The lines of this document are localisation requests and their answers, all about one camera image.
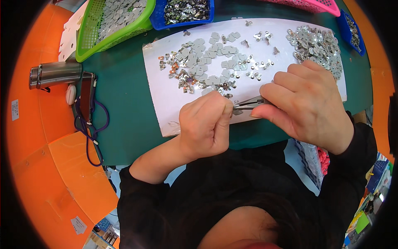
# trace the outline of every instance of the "green table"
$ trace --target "green table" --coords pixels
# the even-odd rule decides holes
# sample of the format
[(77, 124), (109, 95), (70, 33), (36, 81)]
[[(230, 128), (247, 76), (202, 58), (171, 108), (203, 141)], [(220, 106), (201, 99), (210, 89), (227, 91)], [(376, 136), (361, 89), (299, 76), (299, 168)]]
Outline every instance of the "green table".
[[(342, 0), (340, 8), (349, 13)], [(373, 103), (372, 80), (367, 54), (361, 57), (340, 36), (335, 17), (329, 13), (312, 14), (303, 10), (255, 0), (222, 0), (215, 6), (214, 22), (243, 18), (282, 18), (318, 24), (331, 28), (340, 41), (341, 58), (347, 86), (346, 110), (355, 114)], [(171, 30), (150, 30), (96, 53), (83, 62), (86, 71), (98, 75), (96, 98), (110, 116), (109, 126), (100, 132), (97, 141), (104, 165), (127, 165), (151, 148), (167, 141), (162, 137), (153, 107), (145, 72), (142, 45), (192, 26)], [(101, 127), (105, 114), (101, 108), (93, 115), (93, 123)], [(230, 128), (230, 148), (241, 149), (275, 143), (289, 136), (267, 120), (233, 124)]]

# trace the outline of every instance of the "smartphone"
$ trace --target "smartphone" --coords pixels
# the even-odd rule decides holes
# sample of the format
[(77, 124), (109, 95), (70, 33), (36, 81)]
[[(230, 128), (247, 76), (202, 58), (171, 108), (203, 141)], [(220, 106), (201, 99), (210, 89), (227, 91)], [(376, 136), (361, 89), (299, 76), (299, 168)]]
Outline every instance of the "smartphone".
[(80, 112), (84, 120), (91, 123), (91, 109), (93, 108), (94, 92), (93, 87), (97, 81), (97, 76), (94, 73), (84, 71), (82, 76), (82, 87), (80, 90)]

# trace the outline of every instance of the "person's left hand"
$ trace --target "person's left hand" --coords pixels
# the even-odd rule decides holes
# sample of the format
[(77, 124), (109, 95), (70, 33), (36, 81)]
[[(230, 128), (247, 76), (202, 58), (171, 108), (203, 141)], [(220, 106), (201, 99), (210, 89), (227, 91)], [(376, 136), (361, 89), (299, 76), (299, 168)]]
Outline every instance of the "person's left hand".
[(182, 153), (196, 160), (226, 151), (233, 107), (229, 99), (216, 91), (184, 105), (179, 112)]

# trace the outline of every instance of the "pink plastic basket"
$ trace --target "pink plastic basket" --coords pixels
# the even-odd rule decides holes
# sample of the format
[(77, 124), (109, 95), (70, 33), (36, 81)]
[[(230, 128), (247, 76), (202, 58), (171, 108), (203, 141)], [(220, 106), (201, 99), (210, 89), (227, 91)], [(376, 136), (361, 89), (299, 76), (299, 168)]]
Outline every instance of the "pink plastic basket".
[(260, 0), (289, 5), (312, 13), (329, 12), (339, 17), (340, 11), (334, 0)]

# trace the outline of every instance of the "blue basket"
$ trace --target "blue basket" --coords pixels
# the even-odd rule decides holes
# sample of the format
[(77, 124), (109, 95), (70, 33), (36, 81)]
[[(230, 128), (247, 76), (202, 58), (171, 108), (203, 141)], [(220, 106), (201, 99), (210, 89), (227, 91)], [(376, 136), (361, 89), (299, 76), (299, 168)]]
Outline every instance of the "blue basket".
[[(361, 49), (361, 52), (359, 52), (357, 50), (357, 48), (351, 43), (352, 34), (351, 34), (350, 29), (349, 29), (349, 25), (347, 23), (347, 20), (345, 19), (346, 15), (354, 22), (354, 25), (358, 29), (359, 48)], [(346, 41), (347, 43), (349, 43), (351, 45), (351, 47), (353, 49), (355, 49), (355, 51), (357, 51), (361, 56), (363, 56), (365, 54), (365, 52), (366, 52), (365, 44), (363, 43), (362, 35), (361, 35), (361, 32), (359, 30), (359, 27), (358, 27), (357, 23), (354, 21), (354, 19), (352, 19), (352, 17), (349, 14), (345, 13), (344, 10), (341, 10), (340, 16), (336, 17), (336, 20), (337, 20), (337, 25), (339, 26), (341, 37), (343, 38), (343, 40)]]
[(166, 25), (164, 20), (164, 7), (167, 4), (167, 0), (156, 0), (156, 6), (152, 15), (150, 15), (149, 20), (152, 23), (152, 27), (156, 30), (169, 29), (172, 27), (180, 27), (187, 26), (193, 24), (208, 24), (213, 22), (214, 18), (214, 0), (209, 0), (210, 11), (209, 11), (209, 19), (208, 20), (199, 20), (199, 21), (191, 21), (191, 22), (182, 22), (178, 24), (170, 24)]

